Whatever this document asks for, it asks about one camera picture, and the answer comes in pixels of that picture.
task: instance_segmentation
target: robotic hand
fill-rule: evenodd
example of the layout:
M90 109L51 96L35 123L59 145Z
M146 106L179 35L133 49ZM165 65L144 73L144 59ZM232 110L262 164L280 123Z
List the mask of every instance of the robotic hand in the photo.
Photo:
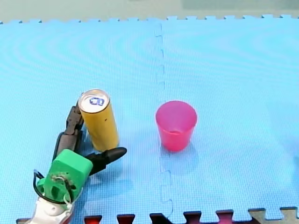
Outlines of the robotic hand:
M79 155L83 119L78 104L71 108L66 130L59 134L52 165L46 177L34 171L33 188L39 196L33 217L25 224L67 224L73 205L79 198L88 176L121 158L126 148L118 147L101 154Z

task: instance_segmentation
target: blue foam mat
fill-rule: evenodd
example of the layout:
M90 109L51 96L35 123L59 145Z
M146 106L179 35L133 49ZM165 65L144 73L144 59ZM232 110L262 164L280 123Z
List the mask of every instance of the blue foam mat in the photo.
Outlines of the blue foam mat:
M32 216L33 169L46 174L70 107L90 88L110 94L128 153L88 180L72 223L120 214L150 223L150 213L182 223L185 211L217 222L217 210L243 221L259 208L281 218L299 197L298 25L268 16L1 25L0 222ZM170 99L199 114L179 154L160 147L154 122Z
M218 222L218 210L245 221L258 208L281 219L281 207L299 205L298 28L267 16L162 23L161 95L199 115L189 148L163 157L173 223L185 223L185 211Z

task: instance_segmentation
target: can lid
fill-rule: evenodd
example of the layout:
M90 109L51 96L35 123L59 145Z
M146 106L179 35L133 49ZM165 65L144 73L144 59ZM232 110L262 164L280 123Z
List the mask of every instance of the can lid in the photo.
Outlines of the can lid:
M109 104L110 98L103 90L94 89L84 92L78 105L86 113L97 113L104 110Z

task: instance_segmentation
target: pink cup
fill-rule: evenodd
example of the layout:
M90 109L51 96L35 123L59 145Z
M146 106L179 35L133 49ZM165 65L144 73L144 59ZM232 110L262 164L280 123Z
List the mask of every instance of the pink cup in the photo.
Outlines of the pink cup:
M162 145L169 151L177 152L189 144L197 114L185 102L170 101L157 110L156 122Z

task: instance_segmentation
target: green gripper part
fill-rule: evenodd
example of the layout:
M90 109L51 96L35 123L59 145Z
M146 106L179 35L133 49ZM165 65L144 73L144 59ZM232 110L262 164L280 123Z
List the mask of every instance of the green gripper part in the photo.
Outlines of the green gripper part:
M52 162L48 175L37 183L37 187L47 198L63 202L66 195L69 201L64 181L55 179L63 177L69 181L73 199L76 200L92 168L93 163L90 160L69 149L64 149Z

